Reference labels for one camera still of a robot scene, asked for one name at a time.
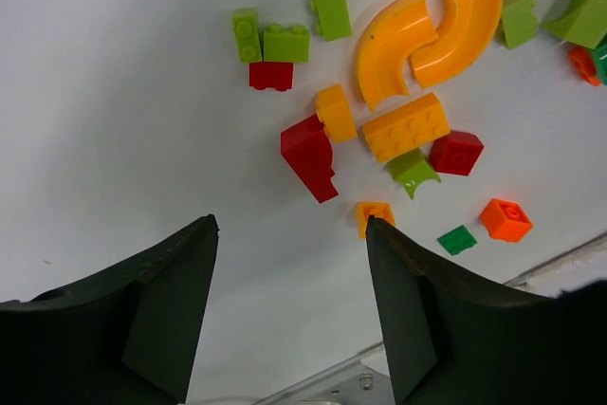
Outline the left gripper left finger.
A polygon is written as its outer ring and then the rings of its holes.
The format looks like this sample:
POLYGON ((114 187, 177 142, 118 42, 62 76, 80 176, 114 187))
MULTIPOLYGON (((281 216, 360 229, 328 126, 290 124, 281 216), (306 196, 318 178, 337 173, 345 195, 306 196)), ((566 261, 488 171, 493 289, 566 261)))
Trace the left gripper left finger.
POLYGON ((2 402, 184 403, 218 240, 206 215, 76 282, 3 302, 2 402))

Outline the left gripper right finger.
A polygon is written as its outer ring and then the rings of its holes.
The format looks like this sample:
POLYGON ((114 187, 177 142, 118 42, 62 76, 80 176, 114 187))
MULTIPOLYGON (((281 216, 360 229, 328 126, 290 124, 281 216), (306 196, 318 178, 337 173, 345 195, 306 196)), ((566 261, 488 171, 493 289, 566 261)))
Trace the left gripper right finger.
POLYGON ((383 219, 369 266, 398 404, 602 404, 606 284, 556 298, 460 267, 383 219))

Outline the red arch lego piece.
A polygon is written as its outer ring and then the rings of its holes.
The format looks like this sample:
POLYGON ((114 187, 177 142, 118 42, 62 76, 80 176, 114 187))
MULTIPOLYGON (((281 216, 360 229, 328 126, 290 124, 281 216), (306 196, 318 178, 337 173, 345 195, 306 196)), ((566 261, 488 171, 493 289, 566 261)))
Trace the red arch lego piece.
POLYGON ((280 136, 281 155, 319 203, 336 197, 333 149, 316 115, 290 126, 280 136))

